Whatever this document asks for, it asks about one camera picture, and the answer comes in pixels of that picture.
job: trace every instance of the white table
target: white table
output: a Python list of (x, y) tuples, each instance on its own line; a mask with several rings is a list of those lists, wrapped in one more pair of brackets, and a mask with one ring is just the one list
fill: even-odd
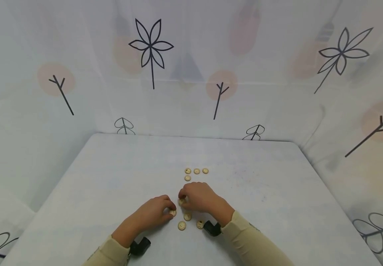
[[(177, 199), (185, 168), (275, 242), (296, 266), (379, 266), (300, 149), (289, 142), (96, 134), (91, 137), (3, 266), (80, 265), (143, 202)], [(129, 265), (241, 265), (222, 235), (184, 231), (177, 216), (145, 236)]]

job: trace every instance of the hand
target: hand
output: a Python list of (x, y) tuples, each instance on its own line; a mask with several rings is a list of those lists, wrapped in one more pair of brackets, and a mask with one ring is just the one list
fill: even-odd
[(169, 213), (163, 213), (166, 208), (177, 209), (169, 196), (163, 195), (150, 199), (119, 225), (113, 232), (112, 238), (121, 246), (128, 248), (140, 233), (165, 224), (174, 218)]
[(186, 210), (207, 212), (212, 215), (222, 227), (225, 227), (235, 210), (225, 199), (218, 196), (206, 183), (192, 182), (184, 185), (179, 191), (178, 198), (188, 197), (188, 202), (181, 205)]

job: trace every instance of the wrist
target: wrist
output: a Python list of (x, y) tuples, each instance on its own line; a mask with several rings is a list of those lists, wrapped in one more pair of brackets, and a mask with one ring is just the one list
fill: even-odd
[(235, 210), (225, 199), (220, 196), (218, 197), (219, 198), (213, 204), (210, 214), (221, 227), (225, 227), (233, 218)]
[(129, 248), (140, 233), (141, 231), (138, 226), (136, 226), (136, 223), (131, 221), (130, 218), (127, 218), (116, 228), (111, 236), (121, 246)]

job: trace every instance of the left hand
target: left hand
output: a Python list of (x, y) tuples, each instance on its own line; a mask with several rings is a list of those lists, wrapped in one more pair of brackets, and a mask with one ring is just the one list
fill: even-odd
[(162, 195), (150, 199), (119, 225), (113, 232), (112, 238), (123, 247), (128, 248), (140, 233), (165, 224), (174, 218), (169, 213), (163, 213), (166, 208), (177, 209), (169, 196)]

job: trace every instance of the beige sleeve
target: beige sleeve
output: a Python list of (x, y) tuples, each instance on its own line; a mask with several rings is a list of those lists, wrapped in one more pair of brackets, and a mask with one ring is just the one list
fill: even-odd
[(110, 235), (82, 266), (125, 266), (129, 250)]
[(221, 231), (233, 244), (246, 266), (293, 266), (273, 242), (238, 212), (233, 213), (233, 218)]

